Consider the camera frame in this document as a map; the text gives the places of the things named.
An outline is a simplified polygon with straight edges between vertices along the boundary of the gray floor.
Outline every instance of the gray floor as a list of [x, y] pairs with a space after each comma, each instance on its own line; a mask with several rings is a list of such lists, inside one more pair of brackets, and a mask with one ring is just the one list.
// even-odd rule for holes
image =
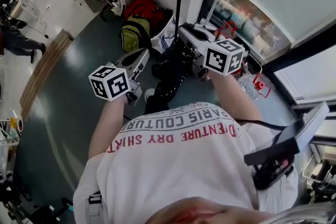
[[[88, 75], [124, 54], [118, 37], [123, 21], [110, 17], [103, 22], [97, 16], [74, 40], [44, 84], [26, 122], [14, 174], [23, 178], [36, 204], [52, 204], [58, 209], [60, 199], [72, 199], [77, 187], [104, 105], [94, 96]], [[156, 87], [157, 80], [151, 76], [152, 63], [154, 60], [150, 59], [140, 75], [143, 90]], [[189, 77], [170, 107], [195, 101], [217, 103], [210, 82], [202, 84]], [[295, 120], [276, 91], [267, 99], [257, 100], [257, 104], [267, 122], [284, 125]], [[144, 105], [141, 99], [135, 108], [126, 108], [125, 115], [142, 115]], [[62, 223], [74, 223], [72, 214], [65, 213]]]

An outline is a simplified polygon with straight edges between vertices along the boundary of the white device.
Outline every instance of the white device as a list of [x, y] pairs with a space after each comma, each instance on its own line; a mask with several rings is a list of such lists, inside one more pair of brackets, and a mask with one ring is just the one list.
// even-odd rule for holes
[[244, 47], [232, 39], [205, 45], [203, 66], [224, 76], [237, 71], [242, 64]]
[[108, 63], [98, 68], [89, 76], [94, 94], [108, 101], [126, 94], [128, 104], [136, 105], [142, 95], [137, 78], [145, 68], [149, 56], [149, 50], [142, 48], [122, 56], [115, 65]]
[[113, 101], [131, 90], [127, 72], [123, 68], [101, 66], [89, 76], [94, 94]]
[[183, 24], [178, 34], [195, 54], [193, 72], [201, 80], [206, 81], [207, 69], [227, 76], [240, 68], [245, 48], [232, 39], [216, 41], [216, 37], [205, 27]]

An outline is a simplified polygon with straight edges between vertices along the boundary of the window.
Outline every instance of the window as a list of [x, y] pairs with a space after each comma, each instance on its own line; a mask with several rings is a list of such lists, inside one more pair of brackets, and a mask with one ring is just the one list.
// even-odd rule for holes
[[234, 22], [237, 35], [263, 59], [290, 46], [291, 42], [272, 20], [249, 0], [219, 0], [214, 10], [219, 19]]

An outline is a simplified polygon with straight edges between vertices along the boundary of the person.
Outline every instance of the person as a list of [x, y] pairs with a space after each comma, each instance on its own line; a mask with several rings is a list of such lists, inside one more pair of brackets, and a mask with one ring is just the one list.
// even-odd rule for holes
[[17, 27], [11, 24], [2, 24], [0, 27], [0, 55], [4, 54], [4, 49], [18, 56], [30, 56], [30, 63], [34, 63], [36, 50], [40, 50], [43, 55], [46, 46], [26, 38]]
[[126, 125], [125, 96], [106, 103], [73, 196], [77, 224], [89, 223], [85, 204], [98, 191], [113, 224], [255, 224], [294, 204], [296, 171], [256, 190], [243, 157], [272, 134], [235, 121], [262, 117], [231, 75], [208, 76], [220, 107], [196, 102], [169, 110], [164, 82], [146, 92], [145, 115]]

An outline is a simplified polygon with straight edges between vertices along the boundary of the person walking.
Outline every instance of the person walking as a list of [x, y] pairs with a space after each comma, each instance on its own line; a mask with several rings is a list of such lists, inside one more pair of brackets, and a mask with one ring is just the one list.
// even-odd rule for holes
[[30, 56], [30, 63], [34, 63], [36, 50], [40, 50], [43, 55], [46, 51], [46, 46], [43, 43], [25, 37], [15, 26], [1, 25], [0, 55], [4, 54], [4, 49], [18, 56]]

